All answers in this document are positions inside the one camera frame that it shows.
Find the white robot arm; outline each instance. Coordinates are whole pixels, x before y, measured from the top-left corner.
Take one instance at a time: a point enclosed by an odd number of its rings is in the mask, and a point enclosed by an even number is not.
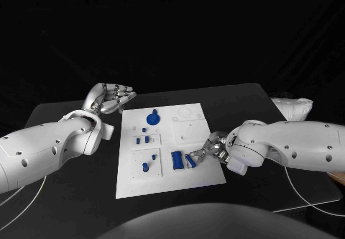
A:
[[[280,121],[266,124],[247,120],[229,134],[218,131],[201,150],[227,168],[245,175],[248,166],[260,167],[264,158],[280,165],[322,172],[345,172],[345,127],[315,121]]]
[[[92,155],[101,139],[110,140],[114,131],[98,115],[115,110],[121,113],[123,104],[136,95],[131,87],[98,83],[81,110],[59,122],[43,123],[0,138],[0,193],[42,179],[71,158]]]

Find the white platform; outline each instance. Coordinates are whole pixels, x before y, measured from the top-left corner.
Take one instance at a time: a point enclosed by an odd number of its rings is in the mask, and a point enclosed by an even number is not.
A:
[[[153,109],[160,116],[157,125],[146,122]],[[124,110],[117,198],[227,183],[219,162],[212,157],[205,157],[202,163],[192,157],[196,167],[186,166],[185,154],[202,148],[209,134],[201,104]],[[183,161],[183,169],[178,170],[173,170],[172,162],[175,151],[182,152]],[[143,171],[144,162],[149,164],[147,172]]]

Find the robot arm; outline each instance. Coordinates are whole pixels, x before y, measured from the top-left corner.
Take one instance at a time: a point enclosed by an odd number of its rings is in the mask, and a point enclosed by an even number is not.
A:
[[[98,83],[82,110],[72,111],[59,122],[22,129],[0,138],[0,193],[42,179],[71,158],[92,155],[101,139],[110,140],[114,131],[98,114],[115,110],[121,113],[123,104],[137,95],[131,91],[131,87]]]
[[[266,124],[248,120],[229,133],[209,135],[202,150],[191,153],[199,160],[209,154],[227,168],[244,175],[247,167],[260,167],[264,158],[280,165],[312,171],[344,172],[345,127],[313,121]]]

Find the blue plastic part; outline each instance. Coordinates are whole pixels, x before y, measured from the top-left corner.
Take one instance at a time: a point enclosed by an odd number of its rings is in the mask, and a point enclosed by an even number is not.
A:
[[[172,161],[173,161],[173,169],[183,169],[180,151],[176,151],[176,152],[172,153]]]
[[[149,165],[147,165],[147,163],[143,163],[143,171],[147,173],[147,171],[149,171]]]
[[[156,109],[153,110],[153,113],[147,115],[146,122],[149,125],[156,125],[160,122],[160,116],[157,115]]]
[[[195,168],[195,167],[196,167],[196,164],[195,164],[195,162],[193,162],[193,160],[192,160],[191,156],[189,156],[189,155],[186,155],[186,156],[185,156],[185,158],[188,159],[188,161],[189,161],[189,164],[191,164],[192,168]]]

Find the table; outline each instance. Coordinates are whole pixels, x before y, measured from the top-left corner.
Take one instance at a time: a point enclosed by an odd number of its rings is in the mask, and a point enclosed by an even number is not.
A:
[[[238,127],[245,120],[267,124],[284,120],[257,83],[141,94],[126,109],[201,103],[211,132]],[[26,127],[56,122],[81,109],[84,100],[40,104]],[[115,127],[111,140],[102,140],[97,152],[72,158],[46,177],[40,194],[29,209],[0,232],[4,238],[95,238],[133,218],[160,209],[195,203],[242,204],[268,211],[307,204],[290,186],[284,167],[266,159],[261,167],[248,167],[245,176],[222,171],[227,184],[115,199],[121,114],[100,115]],[[342,194],[325,172],[289,168],[292,181],[312,204],[338,201]],[[0,208],[0,226],[17,216],[36,195],[42,180],[25,187]],[[14,193],[0,195],[0,202]]]

